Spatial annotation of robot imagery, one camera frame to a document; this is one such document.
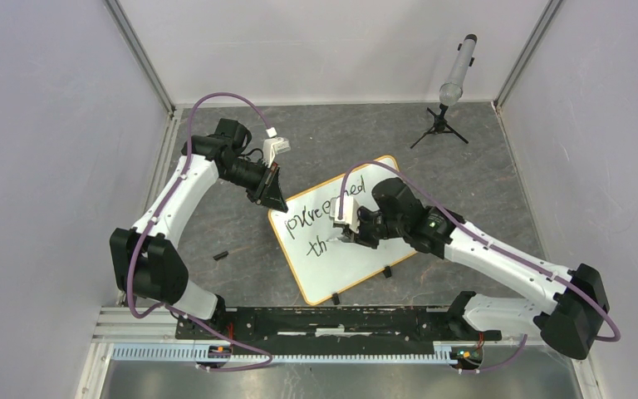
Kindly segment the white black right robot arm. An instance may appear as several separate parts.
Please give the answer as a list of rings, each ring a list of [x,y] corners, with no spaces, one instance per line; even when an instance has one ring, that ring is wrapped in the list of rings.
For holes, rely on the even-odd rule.
[[[330,218],[341,241],[377,249],[400,239],[413,250],[476,270],[518,293],[491,298],[461,293],[446,318],[449,333],[467,339],[474,333],[537,334],[550,348],[584,360],[601,328],[610,322],[610,304],[600,272],[549,263],[484,233],[442,206],[424,205],[399,178],[382,180],[371,191],[377,208],[354,195],[331,202]]]

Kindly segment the black marker cap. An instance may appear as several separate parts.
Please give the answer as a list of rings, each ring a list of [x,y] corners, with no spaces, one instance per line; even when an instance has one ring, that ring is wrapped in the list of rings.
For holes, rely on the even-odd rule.
[[[224,258],[228,257],[228,255],[229,255],[228,251],[223,251],[223,252],[221,252],[219,254],[215,254],[213,256],[213,260],[214,261],[219,261],[220,259],[224,259]]]

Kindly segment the silver microphone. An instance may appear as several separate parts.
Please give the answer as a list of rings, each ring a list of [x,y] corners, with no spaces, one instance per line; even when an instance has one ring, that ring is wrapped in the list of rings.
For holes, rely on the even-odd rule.
[[[478,37],[470,33],[458,46],[454,64],[444,84],[439,89],[439,103],[443,106],[455,105],[463,95],[464,80],[474,60],[474,49]]]

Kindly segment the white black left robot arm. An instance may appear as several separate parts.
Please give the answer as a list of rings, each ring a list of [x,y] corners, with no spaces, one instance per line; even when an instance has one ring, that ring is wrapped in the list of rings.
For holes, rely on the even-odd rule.
[[[245,189],[248,199],[265,208],[288,211],[280,184],[277,155],[289,141],[267,129],[263,156],[251,161],[245,150],[251,132],[240,122],[222,118],[211,135],[192,135],[183,146],[175,172],[148,210],[128,229],[110,237],[115,281],[127,298],[148,298],[196,318],[207,338],[221,337],[228,317],[222,298],[193,283],[177,247],[205,193],[217,180]]]

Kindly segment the white whiteboard with yellow frame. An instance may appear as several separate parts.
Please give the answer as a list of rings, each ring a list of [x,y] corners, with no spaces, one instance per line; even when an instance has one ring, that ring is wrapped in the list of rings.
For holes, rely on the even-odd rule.
[[[268,212],[268,220],[280,244],[304,301],[318,305],[367,279],[385,266],[393,266],[416,252],[401,239],[380,242],[377,249],[357,244],[327,243],[339,237],[329,213],[331,200],[339,196],[343,176],[327,180],[287,200],[288,211]]]

